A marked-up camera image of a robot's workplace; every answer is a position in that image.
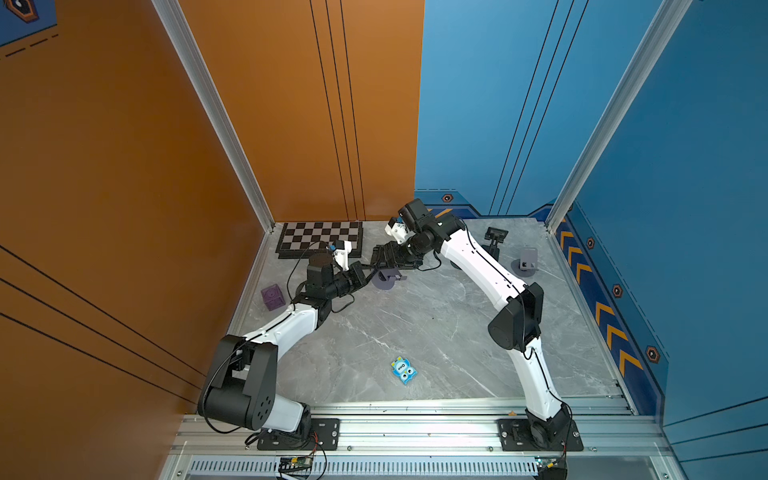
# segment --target blue wall decal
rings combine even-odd
[[[0,46],[56,25],[54,0],[2,0]]]
[[[577,230],[574,227],[578,222],[571,222],[571,218],[578,215],[576,209],[567,215],[557,228],[555,239],[611,352],[611,358],[624,378],[637,413],[653,415],[660,420],[664,395],[656,377],[666,377],[667,363],[665,360],[658,364],[647,361],[647,345],[640,343],[642,340],[638,340],[627,327],[623,316],[625,310],[620,308],[618,302],[620,298],[611,292],[613,284],[604,282],[601,275],[604,269],[600,270],[592,259],[591,253],[596,251],[596,246],[588,242],[589,238],[593,238],[592,233],[583,225]]]

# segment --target black line stripe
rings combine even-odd
[[[320,54],[320,38],[317,36],[317,23],[315,23],[315,9],[310,0],[310,11],[312,12],[312,25],[315,27],[315,40],[317,41],[317,57],[320,59],[320,74],[323,76],[323,88],[326,90],[326,103],[328,104],[328,118],[331,120],[331,136],[333,136],[333,148],[336,149],[336,164],[339,165],[339,182],[341,182],[341,194],[344,197],[344,210],[349,219],[349,208],[346,206],[346,192],[344,191],[344,178],[341,174],[341,162],[339,161],[339,148],[336,146],[336,132],[333,130],[333,116],[331,115],[331,100],[328,98],[328,84],[326,83],[326,71],[323,68],[323,56]]]
[[[498,189],[502,185],[502,178],[504,178],[504,170],[507,168],[507,162],[509,162],[509,154],[512,152],[512,145],[515,144],[515,137],[518,134],[518,128],[520,127],[520,120],[523,118],[523,112],[525,111],[525,104],[528,103],[528,96],[531,94],[531,87],[533,86],[533,79],[536,78],[536,71],[538,70],[538,62],[541,60],[541,54],[544,53],[544,46],[547,44],[547,38],[549,38],[549,30],[552,28],[552,22],[554,21],[554,14],[558,10],[560,0],[554,4],[554,10],[552,10],[552,16],[549,19],[549,26],[547,27],[547,34],[544,35],[544,41],[541,43],[541,50],[538,52],[538,58],[536,59],[536,66],[533,68],[533,74],[531,75],[531,83],[528,84],[528,91],[525,92],[525,100],[523,100],[523,106],[520,108],[520,116],[518,117],[518,123],[515,125],[515,132],[512,134],[512,141],[509,142],[509,150],[507,150],[507,158],[504,160],[504,166],[502,172],[498,176],[498,184],[496,185],[496,192],[493,193],[493,200],[491,200],[491,208],[488,209],[488,215],[493,211],[493,204],[496,202],[496,195],[498,195]],[[515,172],[515,166],[512,168],[512,173]]]
[[[558,43],[554,46],[554,52],[552,52],[552,59],[549,61],[549,66],[547,67],[547,74],[544,76],[544,81],[541,83],[541,88],[538,91],[538,97],[536,98],[536,103],[533,106],[533,113],[531,113],[531,120],[528,122],[528,127],[525,128],[525,135],[523,135],[523,141],[520,143],[520,150],[518,150],[518,156],[515,159],[515,166],[517,167],[518,161],[520,160],[520,153],[523,151],[523,147],[525,146],[525,139],[528,138],[528,131],[531,130],[531,124],[533,124],[533,118],[536,116],[536,109],[538,108],[538,102],[541,100],[541,94],[544,93],[544,87],[547,85],[547,78],[549,78],[549,71],[552,69],[552,64],[554,63],[554,57],[558,55],[558,49],[560,48],[560,40],[563,38],[563,34],[565,33],[565,27],[568,25],[568,19],[571,17],[571,10],[573,10],[574,3],[576,0],[571,0],[571,7],[568,9],[568,14],[565,16],[565,22],[563,22],[563,28],[560,30],[560,36],[558,37]],[[498,211],[496,212],[497,215],[502,214],[502,208],[504,206],[504,200],[507,197],[507,192],[509,191],[509,185],[512,183],[512,178],[515,176],[515,169],[512,169],[512,173],[509,175],[509,180],[507,181],[507,187],[504,189],[504,196],[502,197],[502,201],[498,205]]]
[[[144,335],[141,335],[139,332],[137,332],[136,330],[134,330],[134,329],[130,328],[130,327],[129,327],[128,325],[126,325],[125,323],[122,323],[120,320],[118,320],[118,319],[117,319],[117,318],[115,318],[114,316],[112,316],[112,315],[110,315],[109,313],[107,313],[107,312],[106,312],[106,310],[104,310],[104,309],[102,309],[102,308],[99,308],[99,307],[98,307],[98,306],[96,306],[96,305],[95,305],[93,302],[90,302],[90,301],[86,300],[86,299],[85,299],[85,297],[83,297],[83,296],[82,296],[82,295],[80,295],[79,293],[76,293],[76,292],[75,292],[74,290],[72,290],[71,288],[69,288],[69,287],[65,286],[63,283],[59,282],[59,281],[58,281],[58,280],[56,280],[54,277],[52,277],[52,276],[48,275],[46,272],[44,272],[44,271],[40,270],[39,268],[37,268],[36,266],[32,265],[32,264],[31,264],[31,263],[29,263],[27,260],[24,260],[24,259],[23,259],[23,258],[21,258],[19,255],[16,255],[15,253],[11,252],[10,250],[8,250],[7,248],[5,248],[5,247],[4,247],[4,246],[2,246],[2,245],[0,245],[0,250],[3,250],[3,251],[5,251],[7,254],[11,255],[11,256],[12,256],[12,257],[14,257],[16,260],[18,260],[18,261],[22,262],[24,265],[26,265],[26,266],[30,267],[30,268],[31,268],[31,269],[33,269],[35,272],[37,272],[37,273],[40,273],[42,276],[44,276],[45,278],[49,279],[51,282],[55,283],[56,285],[59,285],[59,286],[60,286],[61,288],[63,288],[64,290],[67,290],[69,293],[71,293],[72,295],[76,296],[76,297],[77,297],[77,298],[79,298],[80,300],[82,300],[82,301],[86,302],[88,305],[90,305],[90,306],[94,307],[94,308],[95,308],[96,310],[98,310],[99,312],[102,312],[104,315],[106,315],[106,316],[108,316],[109,318],[113,319],[115,322],[117,322],[117,323],[120,323],[122,326],[124,326],[125,328],[129,329],[131,332],[135,333],[136,335],[139,335],[141,338],[143,338],[143,339],[147,340],[149,343],[151,343],[152,345],[156,346],[158,349],[160,349],[160,350],[164,351],[164,352],[165,352],[165,353],[167,353],[168,355],[170,355],[170,356],[174,357],[174,358],[175,358],[176,360],[178,360],[179,362],[182,362],[184,365],[186,365],[186,366],[190,367],[190,368],[191,368],[192,370],[194,370],[195,372],[197,372],[197,373],[200,373],[202,376],[205,376],[205,375],[204,375],[204,374],[203,374],[203,373],[202,373],[200,370],[198,370],[198,369],[194,368],[194,367],[193,367],[192,365],[190,365],[189,363],[187,363],[187,362],[183,361],[183,360],[182,360],[182,359],[180,359],[179,357],[175,356],[173,353],[171,353],[171,352],[167,351],[166,349],[164,349],[163,347],[159,346],[158,344],[156,344],[156,343],[155,343],[155,342],[153,342],[152,340],[148,339],[146,336],[144,336]]]
[[[735,409],[735,408],[742,407],[742,406],[745,406],[745,405],[749,405],[750,403],[762,402],[763,400],[766,400],[766,399],[768,399],[768,396],[764,396],[764,397],[760,397],[758,399],[750,400],[749,402],[737,403],[736,405],[731,405],[730,407],[725,407],[724,409],[713,410],[712,412],[702,413],[701,415],[695,415],[695,416],[689,417],[687,419],[682,419],[682,420],[677,420],[676,422],[667,423],[666,425],[664,425],[664,427],[668,427],[668,426],[671,426],[671,425],[676,425],[676,424],[682,423],[682,422],[687,422],[688,420],[700,419],[701,417],[705,417],[707,415],[712,415],[713,413],[725,412],[726,410],[731,410],[731,409]]]
[[[4,44],[0,45],[0,47],[5,47],[6,45],[10,45],[10,44],[11,44],[11,43],[13,43],[14,41],[19,41],[19,40],[22,40],[23,38],[31,37],[31,36],[33,36],[33,35],[35,35],[35,34],[38,34],[38,33],[40,33],[41,31],[46,31],[46,30],[48,30],[48,29],[50,29],[50,28],[53,28],[53,27],[55,27],[56,25],[58,25],[58,24],[54,23],[54,24],[53,24],[53,25],[51,25],[50,27],[45,27],[45,28],[43,28],[42,30],[37,30],[37,31],[34,31],[34,32],[32,32],[32,33],[29,33],[29,34],[26,34],[26,35],[24,35],[23,37],[14,38],[13,40],[11,40],[11,41],[7,41],[6,43],[4,43]],[[52,35],[52,36],[51,36],[51,38],[53,38],[53,37],[58,37],[58,33],[57,33],[56,35]]]
[[[341,29],[344,34],[344,53],[346,54],[346,77],[349,79],[349,101],[352,103],[352,126],[355,129],[355,148],[357,149],[357,173],[360,176],[360,200],[362,201],[362,219],[366,218],[366,195],[362,188],[362,167],[360,166],[360,143],[357,141],[357,121],[355,120],[355,98],[352,95],[352,72],[349,70],[349,51],[346,49],[346,27],[344,26],[344,7],[341,8]]]
[[[768,452],[768,449],[749,450],[748,452],[725,453],[723,455],[712,455],[710,457],[691,458],[690,460],[680,460],[680,463],[697,462],[699,460],[709,460],[711,458],[735,457],[737,455],[748,455],[750,453],[761,453],[761,452]]]
[[[26,50],[26,49],[27,49],[27,48],[26,48],[26,47],[24,47],[24,48],[20,48],[20,49],[18,49],[18,50],[16,50],[16,51],[12,51],[11,53],[7,54],[5,57],[10,57],[11,55],[16,55],[16,54],[17,54],[17,53],[19,53],[20,51],[24,51],[24,50]]]
[[[728,435],[729,433],[737,433],[737,432],[744,432],[746,430],[760,429],[762,427],[768,427],[768,423],[761,423],[760,425],[752,425],[749,427],[744,427],[742,429],[728,430],[727,432],[713,433],[712,435],[704,435],[701,437],[696,437],[695,439],[680,440],[679,442],[672,442],[670,443],[670,445],[679,445],[681,443],[695,442],[696,440],[711,439],[712,437],[719,437],[720,435]]]
[[[23,327],[26,327],[26,328],[30,329],[31,331],[33,331],[33,332],[37,332],[37,333],[39,333],[40,335],[43,335],[43,336],[44,336],[44,337],[46,337],[46,338],[49,338],[49,339],[51,339],[51,340],[54,340],[55,342],[58,342],[58,343],[60,343],[60,344],[62,344],[62,345],[64,345],[64,346],[68,346],[69,348],[71,348],[71,349],[73,349],[73,350],[75,350],[75,351],[77,351],[77,352],[80,352],[80,353],[82,353],[83,355],[86,355],[86,356],[90,356],[92,359],[94,359],[94,360],[97,360],[97,361],[99,361],[99,362],[101,362],[101,363],[104,363],[105,365],[109,365],[110,367],[112,367],[112,368],[114,368],[114,369],[120,370],[120,371],[121,371],[121,372],[123,372],[123,373],[127,373],[128,375],[130,375],[130,376],[134,377],[135,379],[139,379],[139,380],[141,380],[142,382],[144,382],[144,383],[148,383],[148,384],[150,384],[150,385],[152,385],[152,386],[154,386],[154,387],[157,387],[157,388],[159,388],[160,390],[162,390],[162,391],[164,391],[164,392],[168,392],[168,393],[170,393],[171,395],[173,395],[173,396],[176,396],[176,397],[178,397],[178,398],[180,398],[180,399],[184,400],[185,402],[189,402],[189,403],[191,403],[191,404],[193,404],[193,405],[197,404],[196,402],[193,402],[192,400],[189,400],[189,399],[185,399],[183,396],[181,396],[181,395],[179,395],[179,394],[177,394],[177,393],[173,393],[173,392],[171,392],[170,390],[168,390],[168,389],[165,389],[165,388],[163,388],[163,387],[159,386],[157,383],[152,383],[152,382],[150,382],[149,380],[143,379],[143,378],[141,378],[140,376],[138,376],[138,375],[136,375],[136,374],[134,374],[134,373],[128,372],[126,369],[122,369],[122,368],[120,368],[119,366],[116,366],[116,365],[114,365],[114,364],[112,364],[112,363],[109,363],[107,360],[103,360],[103,359],[100,359],[100,358],[98,358],[96,355],[91,355],[90,353],[86,352],[85,350],[79,349],[78,347],[76,347],[76,346],[74,346],[74,345],[70,345],[69,343],[66,343],[64,340],[59,340],[58,338],[56,338],[56,337],[54,337],[54,336],[52,336],[52,335],[48,335],[46,332],[43,332],[43,331],[41,331],[41,330],[38,330],[38,329],[34,328],[34,327],[33,327],[33,326],[31,326],[31,325],[27,325],[26,323],[22,322],[21,320],[17,320],[17,319],[15,319],[15,318],[13,318],[12,316],[9,316],[9,315],[5,315],[3,312],[0,312],[0,316],[3,316],[3,317],[5,317],[5,318],[9,319],[9,320],[11,320],[12,322],[16,322],[18,325],[21,325],[21,326],[23,326]]]
[[[555,88],[558,87],[558,82],[560,81],[560,75],[563,73],[565,62],[568,60],[568,54],[571,53],[571,47],[573,46],[574,40],[576,39],[578,28],[581,26],[581,20],[584,18],[584,13],[587,11],[587,5],[589,5],[589,0],[587,0],[587,3],[584,4],[584,10],[581,11],[581,17],[579,17],[578,23],[576,24],[576,30],[574,31],[574,36],[571,38],[571,43],[568,46],[568,50],[565,52],[565,58],[563,58],[563,64],[560,65],[560,71],[558,72],[558,77],[554,81],[554,87],[552,87],[552,92],[549,94],[549,100],[547,100],[547,106],[544,109],[544,113],[541,115],[541,121],[538,122],[536,135],[534,135],[533,141],[531,142],[531,147],[528,149],[528,155],[525,156],[525,162],[523,162],[523,168],[522,170],[520,170],[520,176],[518,177],[518,182],[515,185],[515,189],[512,191],[512,197],[509,199],[509,205],[507,205],[507,210],[504,212],[505,214],[509,214],[509,209],[512,206],[512,201],[515,199],[515,194],[518,192],[518,187],[520,186],[520,180],[522,180],[523,173],[525,173],[525,166],[528,165],[528,159],[531,157],[533,146],[536,144],[536,139],[538,138],[538,132],[541,130],[541,124],[544,123],[544,117],[547,116],[547,110],[549,110],[549,104],[550,102],[552,102],[552,97],[554,96],[554,90]]]
[[[31,299],[33,299],[33,300],[37,301],[38,303],[41,303],[42,305],[45,305],[46,307],[48,307],[49,309],[53,310],[53,311],[54,311],[54,312],[56,312],[56,313],[59,313],[60,315],[63,315],[63,316],[65,316],[65,317],[67,317],[68,319],[72,320],[73,322],[77,323],[78,325],[80,325],[80,326],[83,326],[83,327],[84,327],[84,328],[86,328],[86,329],[89,329],[89,330],[90,330],[90,331],[92,331],[93,333],[95,333],[95,334],[97,334],[97,335],[99,335],[99,336],[101,336],[101,337],[103,337],[103,338],[105,338],[105,339],[109,340],[110,342],[112,342],[112,343],[114,343],[115,345],[117,345],[117,346],[121,347],[122,349],[125,349],[125,350],[127,350],[128,352],[131,352],[131,353],[133,353],[135,356],[139,357],[140,359],[143,359],[143,360],[147,360],[149,363],[151,363],[152,365],[156,366],[158,369],[161,369],[161,370],[164,370],[165,372],[168,372],[168,373],[170,373],[171,375],[175,376],[175,377],[176,377],[176,378],[178,378],[179,380],[182,380],[183,382],[185,382],[185,383],[188,383],[189,385],[192,385],[192,386],[193,386],[193,387],[195,387],[196,389],[199,389],[199,388],[200,388],[199,386],[195,385],[194,383],[192,383],[192,382],[189,382],[189,381],[187,381],[186,379],[184,379],[184,378],[180,377],[179,375],[176,375],[175,373],[171,372],[169,369],[166,369],[166,368],[164,368],[164,367],[162,367],[162,366],[160,366],[160,365],[156,364],[156,363],[155,363],[155,362],[153,362],[152,360],[148,359],[147,357],[145,357],[145,356],[142,356],[140,353],[136,353],[136,352],[135,352],[135,351],[133,351],[132,349],[129,349],[128,347],[126,347],[126,346],[125,346],[125,345],[123,345],[122,343],[119,343],[118,341],[116,341],[116,340],[113,340],[112,338],[110,338],[110,337],[108,337],[108,336],[104,335],[103,333],[101,333],[101,332],[97,331],[96,329],[93,329],[93,328],[91,328],[90,326],[88,326],[88,325],[84,324],[83,322],[81,322],[80,320],[78,320],[78,319],[74,318],[73,316],[70,316],[70,315],[68,315],[68,314],[66,314],[66,313],[64,313],[64,312],[62,312],[61,310],[59,310],[59,309],[58,309],[58,308],[56,308],[55,306],[52,306],[52,305],[50,305],[50,304],[48,304],[48,303],[44,302],[43,300],[40,300],[38,297],[36,297],[36,296],[32,295],[31,293],[27,292],[26,290],[23,290],[21,287],[19,287],[19,286],[16,286],[16,285],[14,285],[14,284],[13,284],[13,283],[11,283],[11,282],[8,282],[6,279],[4,279],[4,278],[0,277],[0,282],[3,282],[5,285],[8,285],[8,286],[10,286],[12,289],[14,289],[14,290],[17,290],[18,292],[24,293],[24,294],[25,294],[26,296],[28,296],[29,298],[31,298]]]
[[[359,219],[357,213],[357,197],[355,196],[355,181],[352,179],[352,162],[349,161],[349,142],[346,139],[346,123],[344,122],[344,107],[341,105],[341,86],[339,86],[339,69],[336,67],[336,49],[333,47],[333,30],[331,29],[331,14],[326,0],[326,15],[328,16],[328,35],[331,37],[331,53],[333,54],[333,72],[336,74],[336,91],[339,92],[339,111],[341,112],[341,128],[344,132],[344,144],[346,145],[346,166],[349,168],[349,185],[352,186],[352,202],[355,205],[355,220]]]

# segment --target checkered pattern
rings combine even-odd
[[[331,243],[336,240],[352,242],[350,257],[360,257],[362,252],[362,222],[292,222],[283,225],[277,244],[279,258],[299,258],[313,242]],[[322,249],[312,245],[305,257]]]

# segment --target black wire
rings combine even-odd
[[[538,363],[538,368],[541,370],[541,376],[544,377],[544,384],[547,386],[547,392],[554,398],[555,400],[559,401],[561,404],[565,405],[565,408],[568,409],[568,416],[570,417],[568,420],[568,431],[565,433],[565,440],[563,441],[563,452],[560,455],[560,460],[565,460],[566,455],[568,454],[568,439],[571,437],[571,426],[573,425],[573,418],[574,418],[574,412],[571,410],[571,406],[568,405],[566,402],[563,401],[563,399],[558,398],[554,393],[552,393],[552,390],[549,387],[549,382],[547,381],[547,374],[544,372],[544,367],[541,366],[541,360],[538,359],[538,353],[536,353],[536,350],[531,347],[531,351],[533,351],[534,355],[536,355],[536,363]]]
[[[507,278],[507,276],[506,276],[506,275],[504,275],[503,273],[501,273],[500,271],[498,271],[498,268],[496,268],[496,267],[494,266],[494,264],[493,264],[493,263],[489,262],[489,261],[488,261],[488,259],[487,259],[487,258],[485,258],[485,257],[484,257],[484,256],[483,256],[483,255],[482,255],[480,252],[479,252],[479,250],[478,250],[478,249],[476,249],[476,248],[475,248],[475,245],[472,243],[472,236],[470,236],[470,235],[469,235],[469,227],[467,227],[467,224],[464,222],[464,219],[456,217],[456,220],[460,220],[460,221],[462,222],[462,225],[464,226],[464,230],[467,230],[467,241],[469,242],[469,246],[470,246],[470,247],[472,247],[472,249],[473,249],[475,252],[478,252],[478,255],[480,255],[480,258],[482,258],[483,260],[485,260],[485,262],[486,262],[488,265],[490,265],[490,266],[491,266],[491,268],[493,268],[493,270],[496,270],[496,273],[498,273],[499,275],[501,275],[501,276],[502,276],[502,278],[503,278],[503,279],[504,279],[504,280],[505,280],[507,283],[509,283],[509,285],[510,285],[512,288],[514,288],[514,289],[515,289],[515,290],[518,292],[518,295],[520,295],[520,291],[519,291],[519,290],[518,290],[518,289],[517,289],[517,288],[516,288],[514,285],[512,285],[512,281],[510,281],[510,279],[509,279],[509,278]]]
[[[433,266],[432,268],[426,268],[426,269],[417,268],[417,270],[419,272],[429,272],[430,270],[435,270],[435,269],[438,269],[438,268],[440,268],[442,266],[442,260],[440,260],[440,257],[437,256],[437,250],[433,250],[432,251],[432,255],[434,255],[435,256],[435,260],[438,261],[437,266]]]
[[[477,252],[477,253],[478,253],[478,255],[480,256],[480,258],[482,258],[483,260],[485,260],[485,262],[486,262],[488,265],[490,265],[490,266],[493,268],[493,270],[496,270],[496,273],[498,273],[499,275],[501,275],[501,276],[502,276],[502,278],[503,278],[504,280],[507,280],[507,283],[509,284],[509,286],[511,286],[512,288],[514,288],[514,289],[515,289],[515,292],[517,292],[517,293],[518,293],[518,298],[520,299],[520,305],[522,305],[522,307],[523,307],[523,315],[525,315],[525,300],[523,299],[523,296],[522,296],[522,294],[520,293],[520,290],[518,290],[518,288],[517,288],[517,287],[516,287],[516,286],[515,286],[515,285],[514,285],[514,284],[513,284],[513,283],[512,283],[510,280],[509,280],[509,278],[507,278],[507,276],[506,276],[506,275],[504,275],[503,273],[499,272],[499,271],[498,271],[498,268],[496,268],[496,267],[494,266],[494,264],[493,264],[493,263],[489,262],[489,261],[488,261],[488,259],[487,259],[487,258],[485,258],[485,257],[484,257],[484,256],[483,256],[483,255],[480,253],[480,251],[479,251],[478,249],[476,249],[476,248],[475,248],[475,245],[472,243],[472,236],[470,236],[470,234],[469,234],[469,227],[467,227],[467,224],[464,222],[464,219],[456,217],[456,220],[460,220],[460,221],[462,222],[462,225],[464,226],[464,230],[467,230],[467,241],[469,242],[469,246],[470,246],[470,247],[472,247],[472,249],[473,249],[475,252]]]
[[[253,432],[250,435],[248,435],[248,438],[245,439],[245,445],[248,446],[248,445],[254,443],[259,438],[259,434],[260,433],[261,433],[261,431]]]
[[[333,309],[333,301],[331,301],[331,312],[334,312],[334,313],[340,313],[340,312],[341,312],[342,310],[344,310],[346,307],[348,307],[348,306],[352,305],[353,303],[355,303],[355,296],[354,296],[354,295],[352,295],[351,293],[349,293],[348,295],[352,297],[352,301],[351,301],[351,302],[349,302],[349,303],[347,303],[345,306],[341,307],[341,310],[334,310],[334,309]]]
[[[254,336],[250,337],[249,339],[246,339],[246,341],[243,342],[240,346],[245,346],[248,342],[250,342],[251,340],[253,340],[253,339],[257,338],[257,337],[260,337],[260,336],[261,336],[261,333],[259,333],[257,335],[254,335]],[[213,424],[210,423],[210,420],[208,419],[208,415],[205,414],[205,402],[208,401],[208,394],[210,393],[210,386],[214,382],[214,379],[219,374],[221,369],[224,368],[224,366],[230,361],[230,359],[232,358],[232,355],[236,355],[237,354],[237,350],[238,349],[239,348],[235,348],[232,351],[232,353],[230,353],[226,357],[226,359],[224,359],[224,361],[221,363],[221,365],[219,365],[219,368],[216,369],[216,372],[213,374],[213,376],[210,377],[210,381],[205,386],[205,393],[203,394],[203,401],[200,403],[200,414],[202,415],[203,420],[205,420],[205,422],[208,424],[208,426],[210,427],[211,430],[213,430],[216,433],[220,433],[222,435],[226,435],[228,433],[235,432],[236,430],[240,430],[240,427],[237,427],[237,428],[231,429],[231,430],[227,430],[226,432],[224,430],[219,430],[216,427],[214,427]]]
[[[318,242],[320,242],[320,240],[317,240],[315,242],[310,243],[310,245],[307,248],[304,249],[304,251],[301,253],[301,255],[299,255],[299,259],[296,261],[296,265],[293,266],[293,270],[291,270],[290,273],[288,274],[288,280],[286,280],[286,291],[288,293],[288,297],[290,298],[290,302],[291,303],[293,303],[293,296],[291,296],[291,294],[290,294],[290,287],[288,286],[288,284],[290,283],[290,277],[293,275],[293,272],[296,271],[296,267],[299,266],[299,262],[301,261],[301,259],[304,258],[304,255],[306,254],[307,250],[312,248],[312,245],[314,245],[315,243],[318,243]]]
[[[320,447],[320,451],[323,452],[323,458],[325,459],[325,462],[323,463],[323,473],[321,473],[320,476],[317,477],[316,479],[316,480],[320,480],[323,477],[323,475],[326,474],[326,469],[328,468],[328,456],[326,455],[326,450],[323,448],[321,444],[317,443],[317,446]]]

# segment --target blue cartoon sticker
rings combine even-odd
[[[401,356],[397,357],[397,360],[392,362],[392,373],[395,374],[395,376],[399,377],[400,380],[402,380],[403,385],[408,385],[408,382],[410,379],[416,376],[416,370],[411,366],[411,363],[407,360],[402,358]]]

